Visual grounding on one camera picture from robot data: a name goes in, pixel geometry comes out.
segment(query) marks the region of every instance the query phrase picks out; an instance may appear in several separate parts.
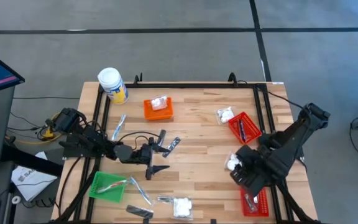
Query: orange container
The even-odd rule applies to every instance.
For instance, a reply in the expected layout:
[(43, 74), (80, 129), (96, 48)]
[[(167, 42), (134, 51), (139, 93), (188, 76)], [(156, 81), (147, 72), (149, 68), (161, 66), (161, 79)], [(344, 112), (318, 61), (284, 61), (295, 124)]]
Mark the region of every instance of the orange container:
[(144, 118), (149, 121), (155, 121), (158, 119), (169, 119), (173, 116), (173, 106), (170, 97), (167, 98), (167, 107), (162, 110), (153, 110), (150, 100), (145, 100), (144, 104)]

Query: yellow cable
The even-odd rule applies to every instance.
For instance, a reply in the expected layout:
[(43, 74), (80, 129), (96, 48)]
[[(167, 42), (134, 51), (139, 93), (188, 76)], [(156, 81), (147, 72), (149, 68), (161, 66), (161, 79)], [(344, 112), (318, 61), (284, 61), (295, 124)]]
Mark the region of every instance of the yellow cable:
[[(55, 119), (58, 114), (60, 114), (60, 113), (55, 113), (52, 116), (52, 120)], [(46, 143), (50, 143), (50, 142), (55, 141), (56, 139), (60, 138), (60, 136), (62, 136), (62, 134), (59, 134), (58, 136), (54, 137), (53, 139), (50, 139), (48, 141), (43, 141), (43, 142), (29, 142), (29, 141), (22, 141), (22, 140), (18, 140), (18, 139), (16, 139), (15, 141), (20, 142), (22, 144), (46, 144)]]

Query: red tray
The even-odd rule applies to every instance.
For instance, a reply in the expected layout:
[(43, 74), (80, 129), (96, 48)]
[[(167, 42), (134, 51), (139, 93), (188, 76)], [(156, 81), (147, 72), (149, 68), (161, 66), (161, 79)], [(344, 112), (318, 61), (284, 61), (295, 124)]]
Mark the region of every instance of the red tray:
[[(240, 136), (239, 122), (238, 122), (240, 119), (244, 123), (244, 129), (245, 129), (244, 132), (246, 134), (246, 141), (243, 141)], [(247, 144), (248, 142), (251, 142), (255, 138), (262, 135), (260, 130), (256, 127), (254, 122), (252, 122), (252, 120), (248, 117), (248, 115), (245, 112), (241, 112), (239, 115), (233, 117), (228, 121), (228, 123), (231, 131), (243, 144)]]
[(267, 196), (265, 188), (263, 188), (259, 194), (258, 194), (258, 204), (256, 207), (258, 210), (256, 212), (251, 212), (249, 209), (248, 203), (246, 202), (246, 199), (244, 195), (246, 194), (245, 190), (243, 188), (240, 188), (241, 193), (241, 209), (242, 214), (247, 217), (268, 217), (269, 216), (269, 206), (267, 205)]

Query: green tray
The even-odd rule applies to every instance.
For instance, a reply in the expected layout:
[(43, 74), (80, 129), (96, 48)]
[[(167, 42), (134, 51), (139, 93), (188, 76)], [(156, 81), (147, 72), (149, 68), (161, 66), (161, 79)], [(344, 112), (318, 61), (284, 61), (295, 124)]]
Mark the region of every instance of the green tray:
[(124, 195), (124, 189), (126, 184), (122, 184), (113, 189), (109, 189), (101, 194), (98, 194), (97, 191), (101, 187), (107, 187), (110, 184), (120, 180), (126, 180), (126, 178), (114, 174), (108, 174), (105, 172), (96, 172), (96, 175), (92, 182), (91, 190), (89, 192), (89, 196), (93, 198), (108, 200), (110, 202), (119, 203), (122, 199), (122, 196)]

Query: wooden table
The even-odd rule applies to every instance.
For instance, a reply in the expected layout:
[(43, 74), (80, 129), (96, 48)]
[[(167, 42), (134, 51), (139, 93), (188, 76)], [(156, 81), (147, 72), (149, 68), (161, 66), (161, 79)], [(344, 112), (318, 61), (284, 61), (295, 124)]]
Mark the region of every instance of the wooden table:
[[(287, 97), (283, 84), (268, 83), (267, 86), (271, 92)], [(88, 120), (92, 119), (97, 89), (98, 83), (96, 82), (86, 82), (83, 87), (78, 110), (84, 113)], [(126, 177), (134, 176), (152, 198), (156, 198), (160, 194), (177, 197), (190, 196), (193, 199), (194, 208), (192, 223), (209, 223), (212, 218), (217, 219), (218, 223), (275, 223), (270, 189), (267, 189), (270, 213), (268, 218), (244, 217), (242, 215), (239, 186), (230, 178), (229, 171), (224, 170), (226, 156), (230, 152), (236, 152), (241, 144), (226, 125), (217, 123), (214, 115), (215, 110), (232, 106), (235, 114), (245, 111), (259, 127), (254, 94), (251, 89), (129, 88), (128, 91), (127, 103), (110, 105), (106, 128), (106, 133), (109, 136), (113, 134), (121, 115), (126, 114), (127, 118), (119, 136), (134, 131), (150, 131), (158, 134), (161, 129), (165, 129), (167, 135), (163, 146), (166, 147), (176, 136), (181, 138), (181, 143), (166, 159), (161, 154), (154, 155), (155, 165), (170, 165), (170, 168), (160, 171), (152, 177), (152, 180), (146, 180), (144, 177), (146, 166), (121, 164), (118, 160), (102, 159), (101, 171)], [(143, 100), (162, 94), (172, 97), (174, 118), (157, 122), (146, 121)], [(264, 112), (265, 127), (268, 127), (261, 93), (260, 101)], [(290, 106), (286, 101), (270, 96), (270, 104), (276, 130), (284, 130), (292, 124)], [(99, 119), (102, 115), (103, 106), (100, 109)], [(124, 143), (134, 146), (135, 137), (125, 138)], [(138, 145), (144, 141), (138, 139)], [(256, 141), (250, 143), (250, 146), (255, 149)], [(60, 195), (62, 183), (74, 160), (65, 161), (58, 195)], [(68, 179), (62, 210), (70, 204), (78, 192), (82, 168), (83, 159), (76, 165)], [(299, 162), (295, 162), (291, 168), (287, 182), (290, 193), (300, 207), (311, 218), (317, 218), (305, 168)], [(88, 193), (82, 204), (81, 219), (85, 218), (88, 205), (87, 195)], [(287, 219), (280, 193), (279, 201), (282, 217)], [(141, 217), (125, 211), (128, 204), (150, 208), (135, 187), (129, 185), (119, 204), (95, 200), (92, 223), (142, 223)], [(173, 213), (171, 205), (156, 204), (152, 210), (154, 218), (150, 220), (151, 223), (178, 222), (178, 220), (170, 218)], [(58, 212), (55, 207), (52, 218), (57, 217)]]

